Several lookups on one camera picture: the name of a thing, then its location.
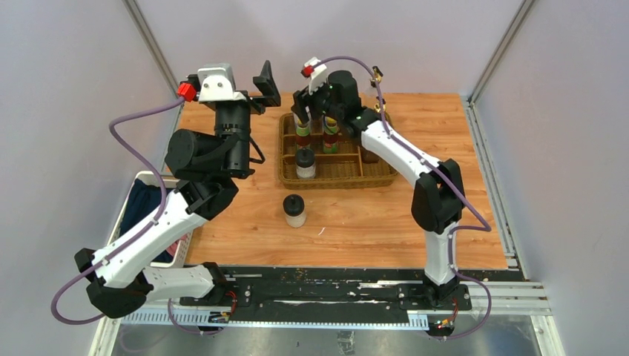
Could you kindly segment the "sauce bottle yellow cap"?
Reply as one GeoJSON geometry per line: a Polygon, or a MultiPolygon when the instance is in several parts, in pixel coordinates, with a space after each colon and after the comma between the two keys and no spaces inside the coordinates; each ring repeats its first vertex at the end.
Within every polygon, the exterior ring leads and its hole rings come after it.
{"type": "Polygon", "coordinates": [[[294,120],[295,145],[297,149],[310,148],[311,145],[311,121],[304,122],[299,118],[294,120]]]}
{"type": "Polygon", "coordinates": [[[335,119],[325,116],[323,119],[323,152],[336,154],[338,152],[339,127],[335,119]]]}

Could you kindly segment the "clear oil bottle gold spout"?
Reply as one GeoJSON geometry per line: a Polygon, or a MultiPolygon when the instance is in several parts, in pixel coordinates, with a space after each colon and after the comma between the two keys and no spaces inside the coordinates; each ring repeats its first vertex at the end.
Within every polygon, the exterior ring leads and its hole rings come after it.
{"type": "Polygon", "coordinates": [[[372,78],[370,79],[371,86],[375,88],[376,85],[379,85],[381,83],[382,78],[383,74],[380,68],[377,65],[372,66],[372,78]]]}

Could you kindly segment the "black-lid spice jar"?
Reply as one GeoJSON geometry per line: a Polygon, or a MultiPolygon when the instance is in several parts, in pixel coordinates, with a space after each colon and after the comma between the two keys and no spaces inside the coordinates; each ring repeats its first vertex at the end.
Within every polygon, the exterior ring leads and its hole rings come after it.
{"type": "Polygon", "coordinates": [[[306,222],[305,202],[301,195],[290,194],[283,200],[286,222],[292,228],[299,228],[306,222]]]}
{"type": "Polygon", "coordinates": [[[299,179],[314,179],[316,176],[316,156],[310,148],[300,148],[294,156],[296,175],[299,179]]]}

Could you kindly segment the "black-lid spice jar front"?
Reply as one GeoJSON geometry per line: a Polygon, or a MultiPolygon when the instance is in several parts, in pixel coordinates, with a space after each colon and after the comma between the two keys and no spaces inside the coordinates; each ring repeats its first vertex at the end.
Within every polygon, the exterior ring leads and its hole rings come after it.
{"type": "Polygon", "coordinates": [[[286,222],[292,228],[299,228],[306,222],[305,202],[301,195],[290,194],[283,200],[286,222]]]}

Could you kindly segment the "oil bottle with brown residue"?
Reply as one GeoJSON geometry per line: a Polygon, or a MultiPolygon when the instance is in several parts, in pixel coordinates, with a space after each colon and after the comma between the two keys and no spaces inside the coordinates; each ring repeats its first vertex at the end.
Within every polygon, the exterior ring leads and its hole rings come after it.
{"type": "MultiPolygon", "coordinates": [[[[373,146],[374,138],[382,138],[385,137],[383,125],[381,122],[381,110],[382,107],[379,102],[380,97],[375,97],[375,103],[372,108],[367,110],[365,109],[361,115],[357,118],[359,122],[359,126],[361,126],[362,131],[368,131],[370,133],[371,140],[369,141],[370,147],[373,146]]],[[[359,136],[360,139],[360,156],[363,163],[373,164],[380,161],[380,157],[369,150],[368,146],[365,146],[363,142],[362,136],[359,136]]]]}

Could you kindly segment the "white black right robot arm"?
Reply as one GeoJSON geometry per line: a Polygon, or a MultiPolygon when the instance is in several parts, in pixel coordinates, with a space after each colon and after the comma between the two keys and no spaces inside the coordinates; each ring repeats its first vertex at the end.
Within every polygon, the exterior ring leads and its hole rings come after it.
{"type": "Polygon", "coordinates": [[[327,73],[307,65],[301,74],[309,83],[294,92],[293,114],[305,121],[336,121],[345,137],[380,157],[413,187],[411,215],[424,230],[427,249],[423,295],[430,308],[443,309],[459,284],[452,247],[464,207],[458,163],[436,159],[399,137],[381,113],[363,105],[351,72],[327,73]]]}

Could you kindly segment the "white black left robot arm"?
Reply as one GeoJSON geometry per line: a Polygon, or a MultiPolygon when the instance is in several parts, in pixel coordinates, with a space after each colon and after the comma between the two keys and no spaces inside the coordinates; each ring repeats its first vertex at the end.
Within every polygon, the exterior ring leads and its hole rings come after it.
{"type": "Polygon", "coordinates": [[[270,61],[253,78],[259,93],[250,96],[235,87],[231,66],[207,65],[180,83],[175,105],[198,102],[215,114],[212,134],[175,131],[165,164],[176,187],[161,188],[158,207],[116,241],[99,250],[84,248],[75,261],[88,280],[93,306],[110,318],[127,316],[147,302],[181,297],[201,298],[209,306],[227,297],[225,278],[215,263],[194,267],[154,268],[154,258],[185,233],[222,213],[238,193],[237,179],[253,174],[262,154],[251,138],[251,118],[281,103],[270,61]]]}

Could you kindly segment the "wicker divided tray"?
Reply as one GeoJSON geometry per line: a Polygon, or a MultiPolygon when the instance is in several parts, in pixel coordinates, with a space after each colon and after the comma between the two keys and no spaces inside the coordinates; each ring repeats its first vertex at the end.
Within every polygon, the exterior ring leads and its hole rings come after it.
{"type": "Polygon", "coordinates": [[[277,174],[279,181],[287,189],[353,189],[377,188],[393,183],[398,172],[374,154],[352,140],[338,136],[337,151],[326,153],[323,149],[323,129],[321,122],[313,122],[310,130],[309,148],[314,151],[314,177],[302,179],[297,175],[294,117],[286,113],[279,121],[279,148],[277,174]]]}

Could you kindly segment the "white laundry basket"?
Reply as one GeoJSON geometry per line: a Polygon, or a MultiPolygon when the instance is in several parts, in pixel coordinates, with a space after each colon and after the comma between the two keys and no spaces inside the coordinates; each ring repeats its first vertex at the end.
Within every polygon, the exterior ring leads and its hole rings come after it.
{"type": "MultiPolygon", "coordinates": [[[[159,187],[158,179],[151,171],[140,171],[134,179],[140,179],[147,185],[154,185],[159,187]]],[[[125,206],[127,204],[128,196],[131,191],[131,187],[129,189],[128,195],[123,203],[122,210],[119,213],[119,216],[116,220],[116,223],[113,228],[113,232],[109,237],[108,243],[112,243],[117,240],[119,235],[119,224],[122,220],[122,215],[125,212],[125,206]]],[[[186,257],[188,254],[188,249],[192,241],[192,235],[194,232],[194,228],[188,229],[183,235],[189,234],[189,240],[186,245],[181,245],[178,249],[178,254],[175,258],[173,258],[170,254],[168,254],[165,250],[160,252],[151,262],[150,266],[154,268],[182,268],[185,265],[186,257]]]]}

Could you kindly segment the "navy blue cloth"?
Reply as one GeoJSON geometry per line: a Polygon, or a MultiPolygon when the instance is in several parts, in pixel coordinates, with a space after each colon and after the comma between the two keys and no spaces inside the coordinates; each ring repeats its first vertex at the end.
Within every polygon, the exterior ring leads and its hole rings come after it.
{"type": "Polygon", "coordinates": [[[125,234],[149,214],[154,214],[160,201],[161,191],[158,186],[147,185],[142,180],[135,179],[119,224],[119,235],[125,234]]]}

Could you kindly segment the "pink cloth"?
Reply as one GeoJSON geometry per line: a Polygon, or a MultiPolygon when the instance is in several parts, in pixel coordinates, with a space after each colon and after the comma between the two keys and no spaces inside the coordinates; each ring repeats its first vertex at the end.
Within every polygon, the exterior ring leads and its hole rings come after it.
{"type": "Polygon", "coordinates": [[[169,245],[169,247],[167,247],[165,251],[173,258],[175,258],[178,254],[178,249],[181,245],[186,245],[188,243],[189,237],[189,234],[182,235],[176,242],[169,245]]]}

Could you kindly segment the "aluminium frame post left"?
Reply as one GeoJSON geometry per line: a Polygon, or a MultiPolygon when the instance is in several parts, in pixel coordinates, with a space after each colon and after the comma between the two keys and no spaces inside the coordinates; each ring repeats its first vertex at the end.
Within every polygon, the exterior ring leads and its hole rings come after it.
{"type": "Polygon", "coordinates": [[[174,72],[171,69],[171,66],[168,64],[168,61],[165,57],[165,54],[162,51],[162,48],[155,37],[151,26],[149,25],[145,14],[143,13],[141,7],[139,6],[139,2],[136,0],[122,0],[125,9],[128,11],[128,15],[131,18],[131,21],[134,23],[139,35],[145,43],[152,59],[154,60],[159,73],[163,77],[166,82],[166,85],[171,90],[173,96],[177,95],[177,89],[179,87],[179,82],[177,81],[174,72]]]}

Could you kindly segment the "aluminium frame post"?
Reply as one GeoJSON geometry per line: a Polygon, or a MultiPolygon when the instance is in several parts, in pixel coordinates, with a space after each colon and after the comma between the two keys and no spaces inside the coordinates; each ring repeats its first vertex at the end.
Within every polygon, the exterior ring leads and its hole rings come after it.
{"type": "Polygon", "coordinates": [[[171,66],[168,64],[168,61],[165,57],[165,54],[162,51],[162,48],[155,37],[151,26],[149,25],[145,14],[143,13],[141,7],[139,6],[139,2],[136,0],[122,0],[125,9],[128,11],[128,15],[131,18],[131,21],[134,23],[139,35],[145,43],[152,59],[154,60],[159,73],[163,77],[166,82],[166,85],[171,90],[173,96],[177,95],[177,89],[179,87],[179,82],[177,81],[174,72],[171,69],[171,66]]]}
{"type": "Polygon", "coordinates": [[[527,17],[529,16],[530,11],[534,8],[536,3],[536,0],[520,1],[515,15],[512,17],[509,24],[507,25],[507,29],[501,36],[495,50],[493,51],[493,54],[491,55],[488,63],[483,69],[480,77],[478,78],[478,81],[475,83],[471,94],[468,96],[468,103],[470,105],[474,105],[482,96],[491,78],[493,77],[493,74],[500,65],[501,60],[509,50],[510,45],[517,36],[522,25],[525,23],[527,17]]]}

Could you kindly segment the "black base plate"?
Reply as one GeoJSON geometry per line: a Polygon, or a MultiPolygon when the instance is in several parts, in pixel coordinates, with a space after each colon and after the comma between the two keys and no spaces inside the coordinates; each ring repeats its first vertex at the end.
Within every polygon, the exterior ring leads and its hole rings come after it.
{"type": "Polygon", "coordinates": [[[408,312],[450,317],[472,308],[469,289],[426,286],[418,268],[221,266],[226,282],[183,306],[234,311],[243,322],[399,324],[408,312]]]}

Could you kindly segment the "aluminium frame post right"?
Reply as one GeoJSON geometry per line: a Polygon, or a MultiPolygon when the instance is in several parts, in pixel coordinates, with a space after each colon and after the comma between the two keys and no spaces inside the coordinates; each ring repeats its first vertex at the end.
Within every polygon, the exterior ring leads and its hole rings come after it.
{"type": "Polygon", "coordinates": [[[468,96],[468,103],[470,105],[474,105],[482,96],[491,78],[493,77],[493,74],[500,65],[501,60],[509,50],[510,45],[517,36],[522,25],[525,23],[527,17],[529,16],[530,11],[534,8],[536,3],[536,0],[520,1],[515,15],[512,17],[509,24],[507,25],[507,29],[501,36],[495,50],[493,51],[493,54],[491,55],[488,63],[483,69],[480,77],[478,78],[478,81],[475,83],[471,94],[468,96]]]}

